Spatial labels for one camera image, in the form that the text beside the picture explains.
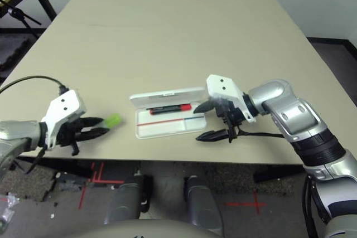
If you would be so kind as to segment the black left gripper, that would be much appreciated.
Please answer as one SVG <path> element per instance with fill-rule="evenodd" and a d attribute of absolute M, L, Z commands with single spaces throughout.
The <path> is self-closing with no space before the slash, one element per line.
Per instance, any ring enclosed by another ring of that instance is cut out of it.
<path fill-rule="evenodd" d="M 89 131 L 81 132 L 82 128 L 95 127 L 102 121 L 103 118 L 87 117 L 64 123 L 57 134 L 56 144 L 61 147 L 71 146 L 71 155 L 76 156 L 80 153 L 79 141 L 95 139 L 109 132 L 108 128 L 93 128 Z"/>

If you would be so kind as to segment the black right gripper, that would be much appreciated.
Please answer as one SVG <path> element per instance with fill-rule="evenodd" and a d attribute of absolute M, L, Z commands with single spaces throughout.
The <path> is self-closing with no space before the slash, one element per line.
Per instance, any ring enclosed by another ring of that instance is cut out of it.
<path fill-rule="evenodd" d="M 228 127 L 222 130 L 211 130 L 204 132 L 196 137 L 197 141 L 201 142 L 216 142 L 223 139 L 228 139 L 229 143 L 238 136 L 247 136 L 248 133 L 240 129 L 242 121 L 245 117 L 239 108 L 235 108 L 232 101 L 219 100 L 205 101 L 197 106 L 194 113 L 207 113 L 216 109 L 216 115 L 223 120 L 223 123 Z"/>

